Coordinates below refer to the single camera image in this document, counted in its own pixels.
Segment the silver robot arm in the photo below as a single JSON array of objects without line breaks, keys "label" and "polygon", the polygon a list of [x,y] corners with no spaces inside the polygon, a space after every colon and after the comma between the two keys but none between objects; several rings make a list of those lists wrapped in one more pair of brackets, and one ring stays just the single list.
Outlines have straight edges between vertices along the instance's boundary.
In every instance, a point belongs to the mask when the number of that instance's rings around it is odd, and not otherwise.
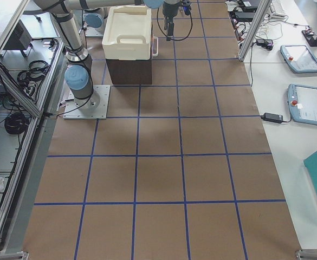
[{"label": "silver robot arm", "polygon": [[79,27],[74,19],[74,10],[117,7],[121,5],[145,5],[151,9],[163,7],[168,25],[173,25],[182,1],[35,1],[43,12],[53,18],[53,24],[66,48],[66,58],[70,67],[64,79],[74,95],[74,103],[79,111],[91,111],[97,107],[99,96],[94,93],[91,76],[92,58],[82,43]]},{"label": "silver robot arm", "polygon": [[85,10],[83,20],[88,27],[95,29],[98,33],[105,32],[106,22],[108,17],[108,8],[97,8]]}]

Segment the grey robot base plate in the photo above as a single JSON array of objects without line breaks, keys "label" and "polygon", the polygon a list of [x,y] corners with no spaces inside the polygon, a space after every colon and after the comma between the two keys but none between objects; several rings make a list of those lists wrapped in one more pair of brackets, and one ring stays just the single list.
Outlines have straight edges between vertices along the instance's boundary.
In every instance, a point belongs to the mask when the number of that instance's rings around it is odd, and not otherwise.
[{"label": "grey robot base plate", "polygon": [[67,102],[65,106],[65,113],[62,115],[65,120],[93,120],[93,119],[106,119],[108,102],[110,95],[110,85],[94,85],[94,93],[90,100],[81,108],[86,101],[74,99],[71,90],[68,92],[66,98],[72,99]]}]

